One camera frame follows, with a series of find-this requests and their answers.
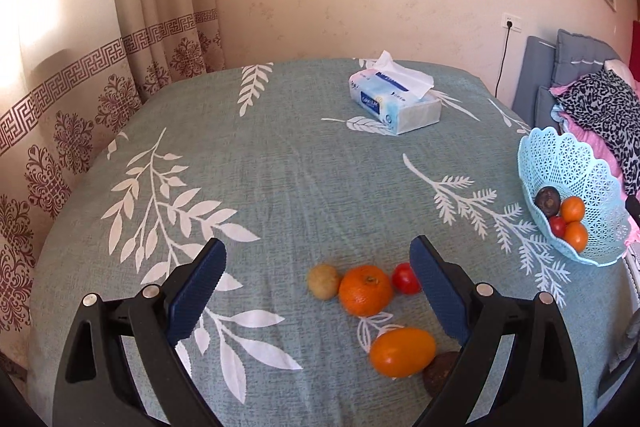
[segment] electrical outlet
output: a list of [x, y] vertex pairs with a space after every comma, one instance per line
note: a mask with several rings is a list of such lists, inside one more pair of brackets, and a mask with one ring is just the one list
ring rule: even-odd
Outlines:
[[509, 15], [508, 13], [502, 14], [502, 27], [508, 28], [507, 22], [511, 21], [511, 29], [512, 31], [520, 33], [522, 31], [522, 19], [520, 17], [516, 17], [515, 15]]

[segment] dark purple fruit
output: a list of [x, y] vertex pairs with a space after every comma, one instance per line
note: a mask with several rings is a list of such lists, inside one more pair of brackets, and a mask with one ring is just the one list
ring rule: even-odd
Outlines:
[[457, 358], [457, 351], [446, 351], [436, 355], [433, 362], [423, 369], [422, 383], [432, 398], [436, 398], [442, 391]]
[[542, 187], [533, 202], [546, 217], [555, 216], [560, 211], [560, 192], [554, 187]]

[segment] scalloped basket rim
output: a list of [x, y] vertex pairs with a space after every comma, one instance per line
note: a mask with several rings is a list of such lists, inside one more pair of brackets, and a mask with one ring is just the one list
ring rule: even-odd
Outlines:
[[522, 175], [522, 163], [520, 161], [520, 156], [522, 154], [522, 149], [523, 147], [531, 140], [532, 137], [536, 137], [539, 135], [544, 135], [544, 134], [554, 134], [556, 136], [557, 140], [564, 140], [564, 141], [571, 141], [574, 143], [574, 145], [577, 148], [581, 148], [581, 149], [585, 149], [589, 152], [589, 156], [591, 159], [593, 159], [593, 165], [604, 165], [604, 167], [606, 167], [606, 171], [607, 171], [607, 176], [609, 179], [613, 179], [616, 184], [618, 185], [618, 189], [620, 190], [620, 183], [618, 182], [617, 179], [615, 179], [612, 174], [611, 171], [609, 169], [609, 165], [607, 164], [606, 161], [600, 159], [600, 158], [596, 158], [593, 155], [593, 149], [591, 148], [591, 145], [589, 145], [588, 143], [585, 142], [581, 142], [579, 141], [574, 134], [566, 132], [563, 133], [562, 135], [558, 135], [558, 133], [556, 133], [556, 130], [553, 127], [545, 127], [544, 129], [540, 129], [539, 127], [535, 127], [531, 130], [531, 133], [529, 134], [529, 136], [523, 136], [522, 139], [520, 140], [520, 143], [518, 145], [518, 176], [520, 178], [520, 183], [522, 185], [522, 191], [524, 193], [524, 197], [527, 203], [527, 206], [529, 207], [529, 211], [533, 214], [537, 214], [537, 216], [540, 218], [540, 221], [542, 221], [543, 223], [545, 223], [544, 226], [544, 230], [541, 229], [540, 225], [538, 223], [536, 223], [536, 225], [538, 226], [538, 228], [540, 229], [540, 232], [543, 233], [543, 235], [545, 235], [546, 239], [551, 243], [551, 245], [553, 247], [555, 247], [556, 244], [558, 244], [560, 241], [562, 241], [561, 245], [565, 248], [568, 248], [574, 255], [575, 258], [572, 259], [571, 257], [565, 255], [566, 258], [571, 259], [572, 261], [577, 261], [578, 263], [582, 263], [582, 264], [588, 264], [590, 266], [596, 266], [596, 267], [605, 267], [605, 266], [611, 266], [612, 264], [617, 263], [620, 258], [625, 254], [626, 251], [626, 246], [624, 245], [624, 241], [623, 241], [623, 249], [622, 252], [613, 260], [613, 261], [609, 261], [607, 263], [598, 263], [597, 261], [594, 261], [593, 259], [588, 259], [587, 257], [583, 257], [580, 254], [577, 253], [577, 251], [575, 251], [575, 248], [573, 248], [571, 245], [569, 245], [566, 241], [563, 241], [562, 239], [560, 239], [559, 237], [556, 237], [553, 235], [553, 233], [551, 232], [551, 226], [549, 225], [548, 220], [546, 219], [545, 215], [542, 213], [542, 210], [540, 210], [537, 206], [535, 206], [535, 204], [533, 203], [533, 199], [531, 198], [531, 195], [529, 194], [529, 189], [526, 186], [526, 182], [523, 179], [523, 175]]

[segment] light blue plastic basket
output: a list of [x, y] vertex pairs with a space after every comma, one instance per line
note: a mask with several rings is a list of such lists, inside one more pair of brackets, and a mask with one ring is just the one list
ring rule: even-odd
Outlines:
[[[604, 160], [596, 160], [591, 146], [571, 133], [535, 128], [520, 141], [518, 174], [525, 200], [537, 226], [561, 254], [578, 263], [609, 266], [625, 253], [629, 235], [628, 213], [620, 197], [620, 183]], [[587, 247], [578, 254], [551, 233], [549, 222], [533, 200], [540, 188], [555, 187], [564, 200], [578, 196], [586, 211], [583, 225], [589, 232]]]

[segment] black power cord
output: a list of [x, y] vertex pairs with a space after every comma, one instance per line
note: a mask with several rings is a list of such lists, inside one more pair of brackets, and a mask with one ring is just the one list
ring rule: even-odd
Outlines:
[[500, 74], [498, 75], [498, 82], [495, 84], [495, 98], [498, 98], [498, 86], [500, 85], [500, 79], [502, 78], [502, 68], [504, 67], [504, 57], [507, 56], [507, 45], [509, 45], [509, 33], [511, 33], [511, 27], [513, 23], [507, 21], [507, 39], [504, 41], [504, 55], [502, 55], [502, 63], [500, 64]]

